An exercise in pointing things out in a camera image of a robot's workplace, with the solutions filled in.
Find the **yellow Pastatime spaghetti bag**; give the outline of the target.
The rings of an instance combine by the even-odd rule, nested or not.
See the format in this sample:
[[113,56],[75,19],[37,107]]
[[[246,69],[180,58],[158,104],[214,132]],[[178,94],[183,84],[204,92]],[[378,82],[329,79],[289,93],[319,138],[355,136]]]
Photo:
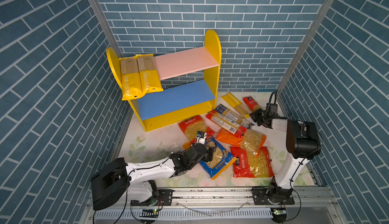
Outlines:
[[142,93],[162,92],[159,73],[155,64],[153,54],[137,55],[137,64],[140,74]]
[[120,61],[122,100],[133,100],[144,96],[138,63],[136,58],[127,58]]

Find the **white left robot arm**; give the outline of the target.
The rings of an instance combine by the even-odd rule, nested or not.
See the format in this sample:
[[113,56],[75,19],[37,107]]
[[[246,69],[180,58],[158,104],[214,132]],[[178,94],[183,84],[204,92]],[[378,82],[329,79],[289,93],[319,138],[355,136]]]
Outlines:
[[200,162],[211,162],[215,147],[196,143],[159,161],[127,163],[117,158],[91,177],[93,209],[106,209],[125,195],[130,201],[149,202],[159,195],[155,180],[186,174]]

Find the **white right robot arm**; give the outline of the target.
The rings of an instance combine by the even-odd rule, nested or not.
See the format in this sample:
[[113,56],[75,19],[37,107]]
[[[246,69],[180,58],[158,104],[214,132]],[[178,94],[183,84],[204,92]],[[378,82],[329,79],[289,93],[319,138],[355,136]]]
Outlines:
[[272,177],[267,188],[252,189],[255,205],[292,205],[294,183],[303,167],[321,153],[322,143],[314,122],[290,120],[278,114],[277,92],[269,97],[264,110],[257,109],[250,114],[258,125],[286,133],[281,142],[287,154],[280,171]]

